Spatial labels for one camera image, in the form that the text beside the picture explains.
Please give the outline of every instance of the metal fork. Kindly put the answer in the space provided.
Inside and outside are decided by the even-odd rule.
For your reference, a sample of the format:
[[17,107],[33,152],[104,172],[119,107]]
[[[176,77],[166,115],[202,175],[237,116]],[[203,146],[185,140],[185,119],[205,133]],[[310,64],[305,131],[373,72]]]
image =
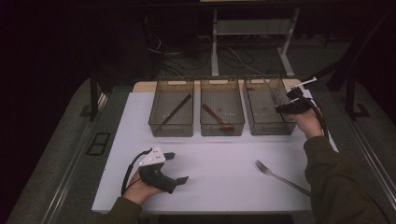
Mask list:
[[274,177],[276,177],[276,178],[282,180],[283,182],[289,184],[290,186],[294,187],[295,189],[299,190],[300,192],[302,192],[302,193],[308,195],[309,197],[311,197],[311,192],[310,192],[310,191],[308,191],[308,190],[306,190],[306,189],[303,189],[303,188],[301,188],[300,186],[291,183],[289,180],[287,180],[287,179],[285,179],[285,178],[283,178],[283,177],[281,177],[281,176],[279,176],[279,175],[276,175],[276,174],[272,173],[272,171],[271,171],[268,167],[266,167],[264,164],[262,164],[262,162],[260,162],[259,160],[256,160],[256,165],[257,165],[257,167],[259,167],[259,169],[260,169],[265,175],[272,175],[272,176],[274,176]]

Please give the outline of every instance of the dark background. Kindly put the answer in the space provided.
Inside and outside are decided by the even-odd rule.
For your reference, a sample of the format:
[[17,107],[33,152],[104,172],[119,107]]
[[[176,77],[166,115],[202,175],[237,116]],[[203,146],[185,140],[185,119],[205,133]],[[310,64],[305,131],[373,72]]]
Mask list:
[[[373,0],[357,5],[305,6],[295,36],[364,35],[389,4]],[[156,13],[151,15],[148,29],[142,25],[141,14],[111,10],[81,13],[75,6],[73,1],[59,0],[0,3],[1,223],[6,222],[69,100],[92,70],[98,72],[104,91],[111,91],[114,85],[133,85],[155,76],[157,59],[146,50],[150,32],[165,36],[168,45],[191,57],[197,52],[196,36],[211,32],[208,11]],[[244,12],[230,11],[228,15],[247,17]],[[379,91],[392,90],[395,84],[386,81],[394,76],[389,71],[396,71],[394,15],[361,56],[354,74],[359,74],[362,83],[371,84],[374,98],[396,120],[395,94]],[[136,71],[140,75],[132,76]],[[379,77],[375,82],[373,74]]]

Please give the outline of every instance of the table surface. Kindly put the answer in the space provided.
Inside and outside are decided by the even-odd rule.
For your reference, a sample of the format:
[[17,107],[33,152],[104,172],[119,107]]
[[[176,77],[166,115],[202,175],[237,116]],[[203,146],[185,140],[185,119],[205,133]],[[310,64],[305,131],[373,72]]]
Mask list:
[[[285,86],[298,83],[286,79]],[[134,157],[151,147],[175,152],[162,172],[171,177],[189,176],[173,194],[161,193],[144,204],[143,214],[265,214],[311,209],[310,198],[255,165],[262,161],[275,174],[310,189],[304,177],[304,134],[296,127],[291,135],[252,136],[244,108],[241,136],[201,136],[199,113],[194,113],[193,137],[153,137],[149,113],[156,83],[137,83],[130,93],[92,210],[108,212],[120,197],[122,180]],[[199,111],[200,92],[195,88],[194,111]]]

